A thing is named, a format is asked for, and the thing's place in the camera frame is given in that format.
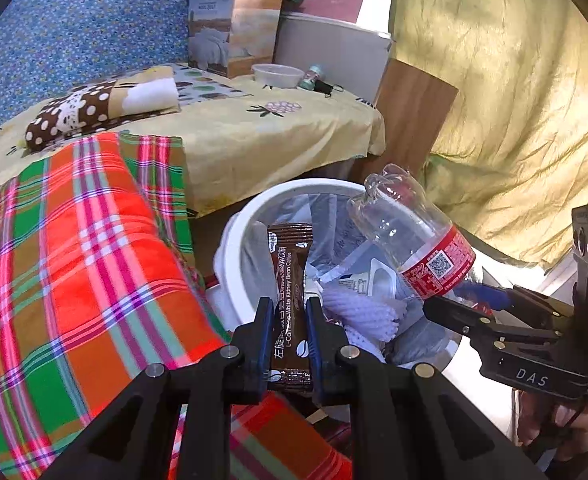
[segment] plastic bowl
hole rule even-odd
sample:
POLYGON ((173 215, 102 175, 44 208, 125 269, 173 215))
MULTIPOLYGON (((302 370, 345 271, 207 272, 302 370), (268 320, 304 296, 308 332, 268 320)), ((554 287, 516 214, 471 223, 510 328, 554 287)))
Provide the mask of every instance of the plastic bowl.
POLYGON ((305 73, 298 68, 273 63, 261 63, 252 66, 257 83, 276 88, 296 88, 305 73))

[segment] plaid cloth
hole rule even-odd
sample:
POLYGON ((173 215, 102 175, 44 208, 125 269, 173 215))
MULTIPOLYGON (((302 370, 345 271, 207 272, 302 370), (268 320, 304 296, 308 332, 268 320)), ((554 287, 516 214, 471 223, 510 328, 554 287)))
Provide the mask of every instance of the plaid cloth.
MULTIPOLYGON (((227 341, 192 278, 183 162, 179 139, 107 133, 0 186, 8 478, 38 478, 147 364, 187 365, 227 341)), ((230 447, 239 480, 351 475, 276 395, 236 407, 230 447)))

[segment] gold curtain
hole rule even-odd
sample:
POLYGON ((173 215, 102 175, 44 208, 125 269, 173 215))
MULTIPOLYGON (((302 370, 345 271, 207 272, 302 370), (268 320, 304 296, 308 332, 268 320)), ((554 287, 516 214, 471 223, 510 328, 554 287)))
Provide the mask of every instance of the gold curtain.
POLYGON ((588 203, 588 23, 570 0, 392 0, 396 59, 458 88, 424 168, 468 232, 544 267, 588 203))

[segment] brown coffee packet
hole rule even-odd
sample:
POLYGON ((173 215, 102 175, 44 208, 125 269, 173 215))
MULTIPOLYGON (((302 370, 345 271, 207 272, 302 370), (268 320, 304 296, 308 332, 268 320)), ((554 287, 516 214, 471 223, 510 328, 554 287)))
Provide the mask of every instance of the brown coffee packet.
POLYGON ((311 389, 305 318, 305 263, 312 245, 312 226, 278 224, 268 227, 267 231, 279 287, 270 386, 303 392, 311 389))

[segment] bottle label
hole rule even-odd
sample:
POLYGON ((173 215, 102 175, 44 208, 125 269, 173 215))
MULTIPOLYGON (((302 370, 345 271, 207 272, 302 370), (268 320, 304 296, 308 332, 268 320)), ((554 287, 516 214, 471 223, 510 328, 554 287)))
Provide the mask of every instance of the bottle label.
POLYGON ((476 255, 455 226, 420 262, 402 275, 424 300, 442 296, 463 279, 472 268, 476 255))

